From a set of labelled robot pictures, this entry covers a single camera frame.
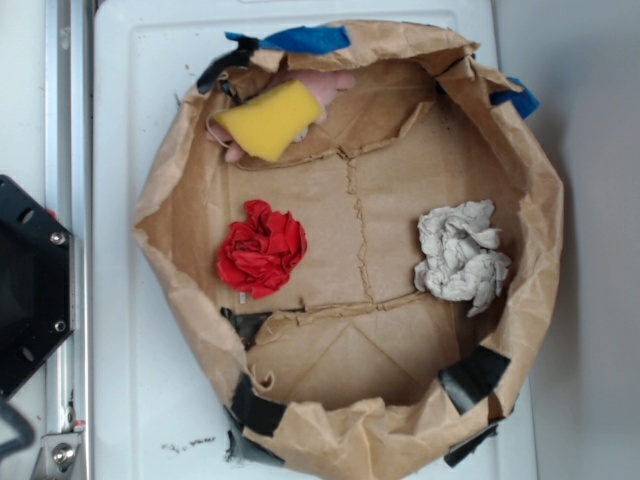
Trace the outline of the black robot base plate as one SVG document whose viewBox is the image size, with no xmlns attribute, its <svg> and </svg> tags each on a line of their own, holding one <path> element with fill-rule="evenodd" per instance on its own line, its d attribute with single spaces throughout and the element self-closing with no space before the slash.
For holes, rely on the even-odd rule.
<svg viewBox="0 0 640 480">
<path fill-rule="evenodd" d="M 71 333 L 71 233 L 1 177 L 1 397 L 11 399 Z"/>
</svg>

